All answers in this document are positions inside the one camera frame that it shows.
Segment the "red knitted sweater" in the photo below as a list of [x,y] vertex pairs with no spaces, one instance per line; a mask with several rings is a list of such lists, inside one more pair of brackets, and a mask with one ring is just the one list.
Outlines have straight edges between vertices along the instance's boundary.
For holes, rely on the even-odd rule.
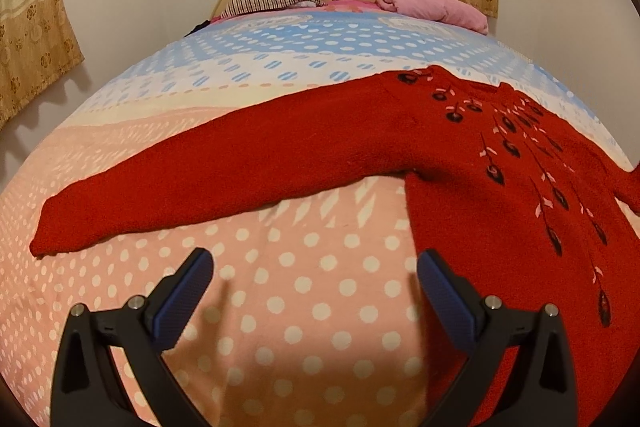
[[183,131],[44,203],[30,252],[194,225],[352,184],[405,180],[414,245],[482,291],[565,317],[578,417],[639,347],[639,173],[508,84],[438,66],[283,95]]

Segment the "beige floral curtain left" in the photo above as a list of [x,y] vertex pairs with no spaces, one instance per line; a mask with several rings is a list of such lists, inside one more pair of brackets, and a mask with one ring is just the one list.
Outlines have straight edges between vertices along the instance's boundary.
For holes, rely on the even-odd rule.
[[1,124],[85,61],[64,0],[1,0],[0,50]]

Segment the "pink folded blanket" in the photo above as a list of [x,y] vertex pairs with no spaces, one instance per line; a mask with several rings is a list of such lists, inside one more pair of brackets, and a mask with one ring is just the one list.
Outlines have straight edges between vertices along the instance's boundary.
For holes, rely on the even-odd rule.
[[375,0],[385,11],[458,26],[487,36],[488,18],[474,6],[460,0]]

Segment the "pink blue dotted bedspread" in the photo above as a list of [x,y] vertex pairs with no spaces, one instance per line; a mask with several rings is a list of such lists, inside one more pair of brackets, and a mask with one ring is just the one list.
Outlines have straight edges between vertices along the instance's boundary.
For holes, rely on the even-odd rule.
[[465,355],[416,279],[405,180],[358,182],[212,221],[37,257],[47,200],[183,131],[280,96],[428,66],[508,84],[637,170],[559,80],[494,39],[381,12],[227,20],[129,67],[27,158],[1,195],[1,374],[50,421],[68,310],[147,294],[192,249],[215,275],[166,361],[215,426],[415,426]]

